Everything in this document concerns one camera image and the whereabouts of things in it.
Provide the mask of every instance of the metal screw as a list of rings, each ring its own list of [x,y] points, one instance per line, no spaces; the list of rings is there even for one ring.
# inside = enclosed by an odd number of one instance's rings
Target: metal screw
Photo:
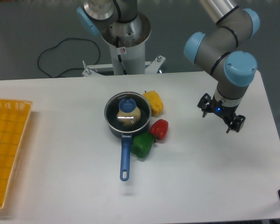
[[[162,57],[159,55],[159,56],[158,56],[158,59],[157,59],[157,62],[160,62],[161,59],[162,59]]]
[[[82,63],[83,63],[84,68],[87,69],[87,66],[86,66],[86,64],[85,64],[85,61],[82,61]]]

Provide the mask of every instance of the red bell pepper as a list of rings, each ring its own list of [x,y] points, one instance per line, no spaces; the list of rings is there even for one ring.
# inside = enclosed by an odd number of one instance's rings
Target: red bell pepper
[[[150,128],[149,133],[157,140],[163,140],[168,131],[168,122],[163,119],[157,120]]]

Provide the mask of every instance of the yellow bell pepper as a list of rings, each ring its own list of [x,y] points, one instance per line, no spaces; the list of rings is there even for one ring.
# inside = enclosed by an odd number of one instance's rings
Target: yellow bell pepper
[[[149,101],[153,116],[157,116],[163,111],[163,102],[156,91],[145,91],[143,96]]]

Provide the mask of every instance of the metal bracket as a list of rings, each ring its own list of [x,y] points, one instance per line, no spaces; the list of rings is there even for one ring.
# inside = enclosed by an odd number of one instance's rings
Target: metal bracket
[[[157,56],[155,60],[145,68],[145,74],[156,74],[158,73],[160,67],[165,62],[166,58],[164,56]]]
[[[156,74],[158,73],[160,67],[165,62],[166,58],[159,55],[155,58],[153,62],[145,62],[145,74]],[[84,77],[97,77],[103,76],[100,72],[111,72],[113,71],[112,64],[96,64],[96,65],[87,65],[83,61],[84,71],[82,75]]]

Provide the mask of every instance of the bell pepper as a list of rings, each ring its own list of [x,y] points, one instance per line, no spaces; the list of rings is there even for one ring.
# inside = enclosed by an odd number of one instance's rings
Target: bell pepper
[[[157,116],[163,111],[163,102],[156,91],[145,91],[143,96],[149,101],[153,116]]]
[[[131,153],[142,159],[148,155],[153,142],[154,137],[148,132],[137,135],[133,138]]]
[[[150,128],[149,133],[157,140],[163,140],[166,137],[169,123],[166,120],[157,120]]]

